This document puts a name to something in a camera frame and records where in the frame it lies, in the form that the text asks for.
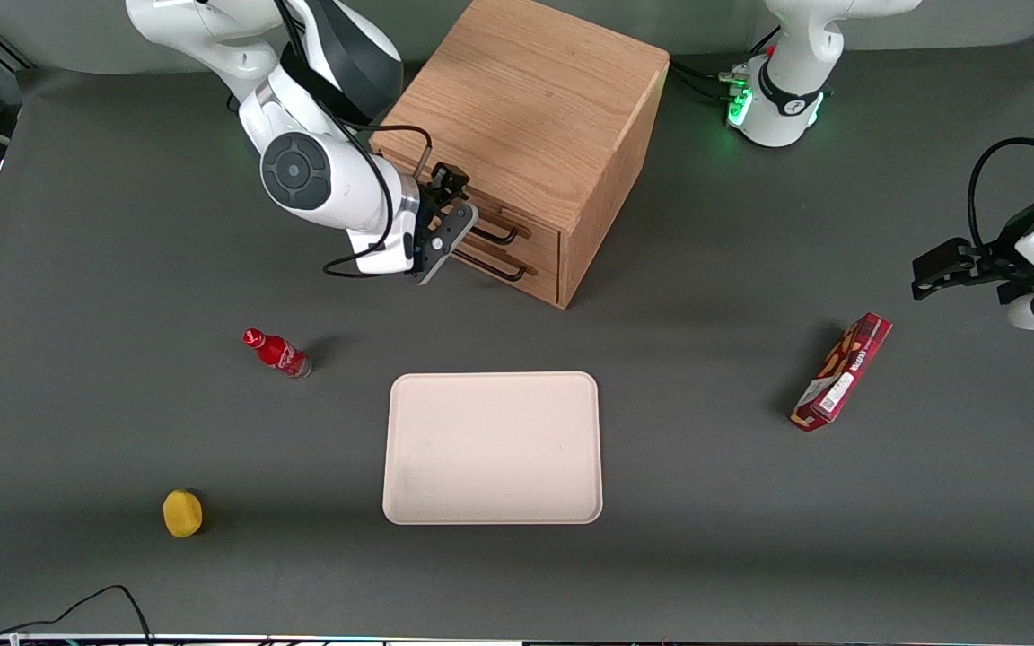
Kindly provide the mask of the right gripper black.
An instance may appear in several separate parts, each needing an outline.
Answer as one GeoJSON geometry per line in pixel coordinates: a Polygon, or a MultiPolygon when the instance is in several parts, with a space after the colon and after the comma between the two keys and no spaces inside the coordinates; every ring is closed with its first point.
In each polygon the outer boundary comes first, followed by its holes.
{"type": "Polygon", "coordinates": [[[436,163],[430,181],[418,185],[420,205],[410,241],[410,275],[416,285],[430,283],[477,224],[479,212],[472,202],[460,202],[449,213],[442,213],[442,207],[469,199],[465,192],[469,181],[467,173],[456,165],[436,163]]]}

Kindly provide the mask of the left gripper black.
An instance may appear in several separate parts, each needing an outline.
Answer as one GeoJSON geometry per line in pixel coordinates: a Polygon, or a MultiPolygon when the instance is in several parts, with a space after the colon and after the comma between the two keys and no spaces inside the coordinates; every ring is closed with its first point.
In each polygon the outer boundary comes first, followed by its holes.
{"type": "MultiPolygon", "coordinates": [[[[997,286],[1002,306],[1029,310],[1034,302],[1034,266],[1018,253],[1016,242],[1034,228],[1034,202],[1011,216],[1000,233],[983,241],[973,210],[973,241],[989,269],[1006,282],[997,286]]],[[[951,238],[927,250],[911,263],[911,294],[922,300],[943,289],[971,286],[976,283],[976,254],[964,238],[951,238]]]]}

